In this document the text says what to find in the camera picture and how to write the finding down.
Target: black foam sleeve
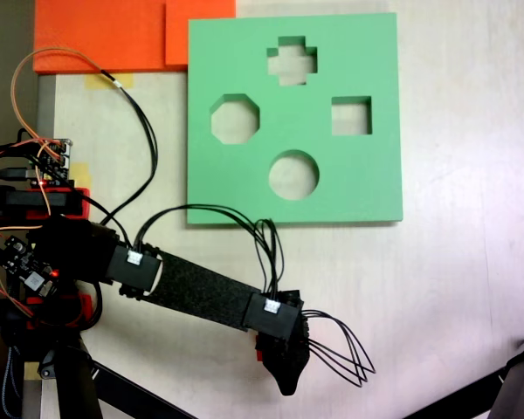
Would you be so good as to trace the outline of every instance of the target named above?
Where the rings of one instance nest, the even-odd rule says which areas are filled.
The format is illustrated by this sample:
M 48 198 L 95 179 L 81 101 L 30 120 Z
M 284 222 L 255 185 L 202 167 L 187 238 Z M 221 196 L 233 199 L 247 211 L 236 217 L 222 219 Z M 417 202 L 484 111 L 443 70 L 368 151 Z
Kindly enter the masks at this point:
M 142 300 L 246 331 L 243 317 L 253 292 L 260 290 L 188 260 L 159 251 L 163 260 L 157 287 Z

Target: yellow tape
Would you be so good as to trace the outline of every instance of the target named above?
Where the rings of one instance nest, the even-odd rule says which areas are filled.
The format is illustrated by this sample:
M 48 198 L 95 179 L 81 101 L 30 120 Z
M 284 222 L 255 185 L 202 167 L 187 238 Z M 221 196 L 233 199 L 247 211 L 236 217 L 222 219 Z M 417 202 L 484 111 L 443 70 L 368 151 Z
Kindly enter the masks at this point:
M 113 74 L 113 77 L 122 84 L 122 87 L 129 89 L 134 86 L 134 75 L 131 72 L 120 72 Z M 84 86 L 88 90 L 116 89 L 113 82 L 100 74 L 86 74 Z
M 24 380 L 35 381 L 40 380 L 41 376 L 38 374 L 38 362 L 26 362 L 24 364 Z
M 70 177 L 75 181 L 76 188 L 91 190 L 91 175 L 87 163 L 70 163 Z

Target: orange foam block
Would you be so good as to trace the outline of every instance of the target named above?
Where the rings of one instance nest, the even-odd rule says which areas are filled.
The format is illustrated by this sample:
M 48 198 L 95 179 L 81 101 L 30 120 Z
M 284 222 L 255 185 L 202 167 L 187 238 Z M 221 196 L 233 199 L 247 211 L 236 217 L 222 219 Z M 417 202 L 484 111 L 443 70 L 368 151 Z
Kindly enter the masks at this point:
M 189 20 L 235 17 L 235 0 L 168 0 L 165 65 L 185 71 L 189 63 Z
M 182 71 L 188 20 L 235 17 L 235 0 L 35 0 L 35 49 L 66 46 L 110 72 Z M 41 74 L 94 72 L 62 52 L 35 57 Z

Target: circuit board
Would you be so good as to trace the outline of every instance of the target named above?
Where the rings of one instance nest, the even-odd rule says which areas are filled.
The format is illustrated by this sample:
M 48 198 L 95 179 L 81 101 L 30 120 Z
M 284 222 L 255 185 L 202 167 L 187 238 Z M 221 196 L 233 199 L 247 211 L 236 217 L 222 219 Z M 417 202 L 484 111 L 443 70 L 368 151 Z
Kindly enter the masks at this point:
M 72 140 L 69 139 L 58 139 L 60 144 L 51 144 L 49 148 L 57 153 L 60 158 L 59 160 L 54 159 L 48 154 L 44 154 L 40 157 L 40 160 L 49 168 L 54 168 L 54 172 L 58 177 L 70 182 L 70 155 L 72 152 Z M 37 180 L 31 180 L 32 187 L 38 187 Z M 52 176 L 48 174 L 43 175 L 41 179 L 41 186 L 44 188 L 58 188 L 63 186 L 62 182 L 56 179 L 53 179 Z
M 0 266 L 40 297 L 45 298 L 56 291 L 58 271 L 35 258 L 31 247 L 17 237 L 10 237 L 0 249 Z

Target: black tripod leg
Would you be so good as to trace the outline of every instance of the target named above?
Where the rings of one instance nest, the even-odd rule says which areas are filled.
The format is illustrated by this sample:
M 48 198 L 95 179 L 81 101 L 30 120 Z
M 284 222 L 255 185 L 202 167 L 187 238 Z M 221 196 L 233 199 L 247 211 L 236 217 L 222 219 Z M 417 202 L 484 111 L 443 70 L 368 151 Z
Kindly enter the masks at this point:
M 69 347 L 54 360 L 62 419 L 103 419 L 88 356 Z
M 134 419 L 196 419 L 98 362 L 95 371 L 99 398 Z
M 489 419 L 524 419 L 524 361 L 508 371 Z
M 493 406 L 505 373 L 501 368 L 405 419 L 473 419 Z

